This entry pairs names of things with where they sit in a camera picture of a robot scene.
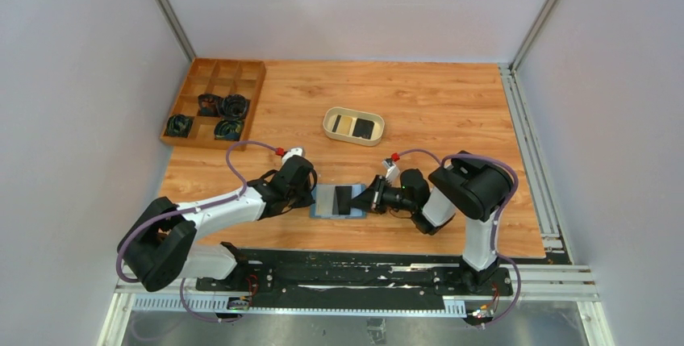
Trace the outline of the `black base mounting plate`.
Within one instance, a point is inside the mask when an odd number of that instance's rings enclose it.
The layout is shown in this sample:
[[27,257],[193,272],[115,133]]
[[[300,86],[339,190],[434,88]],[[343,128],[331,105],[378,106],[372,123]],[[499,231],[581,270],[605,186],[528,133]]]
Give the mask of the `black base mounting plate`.
[[245,292],[255,308],[284,309],[428,311],[448,296],[515,296],[506,268],[478,279],[459,256],[240,248],[237,260],[223,280],[202,277],[192,286]]

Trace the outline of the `rolled dark belt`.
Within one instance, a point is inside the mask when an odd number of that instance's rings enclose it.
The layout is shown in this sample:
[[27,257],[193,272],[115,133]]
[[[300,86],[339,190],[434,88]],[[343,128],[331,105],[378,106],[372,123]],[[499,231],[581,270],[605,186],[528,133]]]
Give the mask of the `rolled dark belt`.
[[250,100],[241,94],[230,94],[221,99],[218,105],[219,115],[226,120],[245,120],[250,103]]
[[223,98],[216,94],[200,94],[198,96],[198,115],[204,117],[219,117],[219,107]]
[[164,136],[186,138],[190,134],[193,122],[193,116],[171,115],[166,122]]
[[214,138],[216,140],[239,141],[242,131],[244,129],[244,122],[242,120],[227,120],[218,121],[214,129]]

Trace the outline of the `black card in tray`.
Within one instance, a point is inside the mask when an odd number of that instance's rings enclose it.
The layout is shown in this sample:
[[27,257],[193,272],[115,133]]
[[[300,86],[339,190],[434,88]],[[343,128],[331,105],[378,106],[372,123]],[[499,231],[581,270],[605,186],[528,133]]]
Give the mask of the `black card in tray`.
[[364,140],[370,140],[372,138],[374,127],[374,121],[357,118],[354,128],[352,130],[352,136]]

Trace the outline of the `gold card in tray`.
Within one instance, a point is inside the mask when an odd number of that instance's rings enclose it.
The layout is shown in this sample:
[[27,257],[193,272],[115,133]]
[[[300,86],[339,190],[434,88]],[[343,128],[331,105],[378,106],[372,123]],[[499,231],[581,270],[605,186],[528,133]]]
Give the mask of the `gold card in tray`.
[[347,115],[340,115],[336,126],[336,133],[341,135],[351,135],[352,129],[357,121],[356,118]]

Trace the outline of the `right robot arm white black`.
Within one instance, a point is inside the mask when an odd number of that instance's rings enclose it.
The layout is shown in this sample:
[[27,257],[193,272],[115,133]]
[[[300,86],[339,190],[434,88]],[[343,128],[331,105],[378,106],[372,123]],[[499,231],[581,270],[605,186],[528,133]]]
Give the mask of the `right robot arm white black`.
[[461,255],[461,284],[465,292],[481,295],[493,284],[498,268],[498,222],[519,188],[509,165],[488,156],[461,151],[438,159],[428,176],[419,169],[400,170],[398,152],[384,160],[385,175],[376,176],[350,206],[384,214],[402,211],[423,234],[434,235],[456,214],[465,216],[465,247]]

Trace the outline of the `blue leather card holder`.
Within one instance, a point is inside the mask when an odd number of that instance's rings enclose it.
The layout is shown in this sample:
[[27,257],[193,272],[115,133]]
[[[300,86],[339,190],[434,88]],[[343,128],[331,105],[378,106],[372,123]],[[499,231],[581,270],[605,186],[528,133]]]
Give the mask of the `blue leather card holder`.
[[312,191],[311,219],[364,219],[366,212],[351,206],[351,201],[365,190],[362,184],[317,185]]

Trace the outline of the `beige oval tray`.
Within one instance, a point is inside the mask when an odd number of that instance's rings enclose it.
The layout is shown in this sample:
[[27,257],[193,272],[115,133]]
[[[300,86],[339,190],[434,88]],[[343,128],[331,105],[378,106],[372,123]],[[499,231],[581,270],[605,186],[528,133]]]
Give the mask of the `beige oval tray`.
[[[375,127],[373,129],[372,138],[370,140],[364,140],[361,138],[356,138],[351,135],[341,135],[336,133],[336,126],[339,122],[340,115],[352,116],[354,118],[368,119],[375,122]],[[382,136],[384,134],[386,122],[380,116],[369,112],[352,110],[344,107],[335,106],[330,108],[325,116],[323,117],[323,131],[325,135],[331,140],[339,140],[350,144],[357,144],[366,147],[373,147],[380,143]]]

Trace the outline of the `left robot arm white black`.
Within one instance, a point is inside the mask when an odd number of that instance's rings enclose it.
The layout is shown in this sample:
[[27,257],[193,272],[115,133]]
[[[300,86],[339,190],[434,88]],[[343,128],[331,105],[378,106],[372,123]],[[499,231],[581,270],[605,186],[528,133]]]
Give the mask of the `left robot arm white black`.
[[205,245],[206,236],[242,223],[283,215],[313,204],[314,165],[291,155],[280,169],[246,181],[238,190],[198,202],[151,202],[117,247],[117,266],[126,265],[148,292],[163,290],[183,278],[213,278],[228,292],[241,290],[247,270],[224,244]]

